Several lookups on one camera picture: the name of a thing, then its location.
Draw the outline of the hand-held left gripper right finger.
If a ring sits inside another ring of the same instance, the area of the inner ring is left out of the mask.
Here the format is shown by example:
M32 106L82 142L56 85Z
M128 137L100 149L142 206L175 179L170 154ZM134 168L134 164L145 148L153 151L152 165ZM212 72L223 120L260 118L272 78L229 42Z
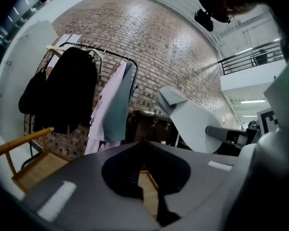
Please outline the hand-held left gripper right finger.
M237 158L146 142L144 206L169 226L199 207L229 175Z

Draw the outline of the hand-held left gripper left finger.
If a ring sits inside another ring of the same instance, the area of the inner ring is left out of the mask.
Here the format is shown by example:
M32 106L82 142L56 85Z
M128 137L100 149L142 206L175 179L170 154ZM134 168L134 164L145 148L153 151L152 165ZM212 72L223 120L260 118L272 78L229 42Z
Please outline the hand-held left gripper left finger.
M109 158L133 146L125 144L67 163L30 189L22 206L50 231L158 230L142 200L116 194L102 176Z

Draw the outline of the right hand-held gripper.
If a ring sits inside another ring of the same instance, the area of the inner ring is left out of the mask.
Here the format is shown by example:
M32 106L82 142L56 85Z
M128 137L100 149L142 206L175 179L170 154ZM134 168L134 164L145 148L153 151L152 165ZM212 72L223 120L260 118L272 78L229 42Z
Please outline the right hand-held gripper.
M257 112L251 116L245 130L227 129L213 126L206 127L206 134L221 142L242 149L246 145L255 144L268 132L279 129L279 122L272 108Z

